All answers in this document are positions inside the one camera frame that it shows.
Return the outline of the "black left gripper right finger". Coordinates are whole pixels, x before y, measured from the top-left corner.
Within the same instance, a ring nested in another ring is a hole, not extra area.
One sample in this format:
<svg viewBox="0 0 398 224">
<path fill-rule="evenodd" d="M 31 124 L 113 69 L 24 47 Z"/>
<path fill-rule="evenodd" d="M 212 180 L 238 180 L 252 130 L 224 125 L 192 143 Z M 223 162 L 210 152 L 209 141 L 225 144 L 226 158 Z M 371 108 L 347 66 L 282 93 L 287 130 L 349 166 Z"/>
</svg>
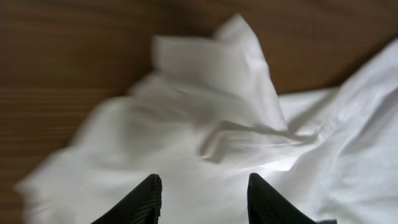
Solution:
<svg viewBox="0 0 398 224">
<path fill-rule="evenodd" d="M 249 224 L 337 224 L 307 217 L 257 173 L 249 176 L 247 203 Z"/>
</svg>

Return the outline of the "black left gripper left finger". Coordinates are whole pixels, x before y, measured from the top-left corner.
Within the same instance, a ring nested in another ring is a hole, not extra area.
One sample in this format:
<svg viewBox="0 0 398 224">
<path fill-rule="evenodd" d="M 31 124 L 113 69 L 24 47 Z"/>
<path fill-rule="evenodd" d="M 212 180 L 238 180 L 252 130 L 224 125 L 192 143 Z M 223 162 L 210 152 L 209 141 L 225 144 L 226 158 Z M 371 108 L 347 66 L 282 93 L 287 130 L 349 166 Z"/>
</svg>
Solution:
<svg viewBox="0 0 398 224">
<path fill-rule="evenodd" d="M 162 180 L 151 174 L 92 224 L 158 224 Z"/>
</svg>

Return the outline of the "white printed t-shirt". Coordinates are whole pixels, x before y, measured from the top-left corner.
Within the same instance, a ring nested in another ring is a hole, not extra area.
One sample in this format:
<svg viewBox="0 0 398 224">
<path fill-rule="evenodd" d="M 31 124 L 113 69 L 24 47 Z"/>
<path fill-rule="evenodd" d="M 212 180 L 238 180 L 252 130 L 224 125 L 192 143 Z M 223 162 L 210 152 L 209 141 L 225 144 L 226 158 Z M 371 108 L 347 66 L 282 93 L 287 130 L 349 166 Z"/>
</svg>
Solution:
<svg viewBox="0 0 398 224">
<path fill-rule="evenodd" d="M 247 223 L 259 174 L 313 220 L 397 222 L 397 41 L 337 88 L 278 95 L 241 16 L 157 36 L 154 70 L 17 184 L 25 223 L 91 223 L 148 175 L 161 223 Z"/>
</svg>

